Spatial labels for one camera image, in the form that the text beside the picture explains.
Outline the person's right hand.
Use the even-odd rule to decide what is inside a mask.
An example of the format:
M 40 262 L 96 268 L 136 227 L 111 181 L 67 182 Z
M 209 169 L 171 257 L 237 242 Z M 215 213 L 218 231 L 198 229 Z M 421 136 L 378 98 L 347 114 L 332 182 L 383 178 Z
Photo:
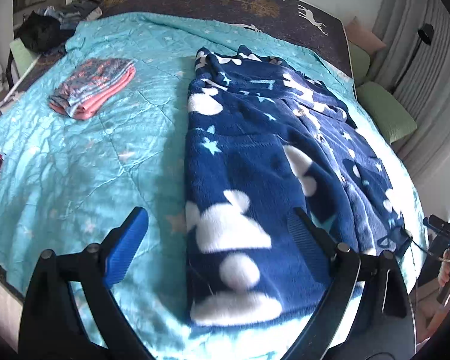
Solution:
M 441 264 L 437 280 L 441 288 L 443 288 L 450 281 L 450 262 L 443 262 Z

